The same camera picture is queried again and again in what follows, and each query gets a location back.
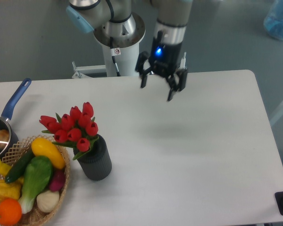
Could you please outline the black robotic gripper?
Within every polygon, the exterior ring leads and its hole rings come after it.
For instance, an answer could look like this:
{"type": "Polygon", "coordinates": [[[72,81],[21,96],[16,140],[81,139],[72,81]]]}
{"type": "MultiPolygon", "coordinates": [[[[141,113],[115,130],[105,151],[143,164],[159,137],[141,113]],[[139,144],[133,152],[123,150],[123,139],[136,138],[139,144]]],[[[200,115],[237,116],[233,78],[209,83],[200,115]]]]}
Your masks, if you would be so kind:
{"type": "Polygon", "coordinates": [[[138,55],[135,71],[141,78],[141,89],[146,86],[148,74],[153,71],[156,75],[164,77],[170,87],[167,101],[171,101],[176,92],[185,88],[188,70],[179,68],[178,57],[182,43],[169,45],[153,42],[151,53],[143,51],[138,55]],[[145,62],[150,58],[150,66],[144,69],[145,62]]]}

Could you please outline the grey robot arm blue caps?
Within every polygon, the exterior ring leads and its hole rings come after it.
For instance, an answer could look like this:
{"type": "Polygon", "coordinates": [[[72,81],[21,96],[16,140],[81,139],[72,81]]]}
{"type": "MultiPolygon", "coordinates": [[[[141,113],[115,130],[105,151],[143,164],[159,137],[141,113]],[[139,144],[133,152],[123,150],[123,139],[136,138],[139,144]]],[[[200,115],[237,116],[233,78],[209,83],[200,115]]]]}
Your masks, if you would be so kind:
{"type": "Polygon", "coordinates": [[[146,86],[149,74],[164,78],[168,100],[185,88],[187,69],[180,57],[192,1],[150,0],[158,11],[150,52],[140,52],[145,35],[143,19],[129,0],[71,0],[66,13],[83,33],[93,33],[102,46],[108,77],[139,76],[146,86]]]}

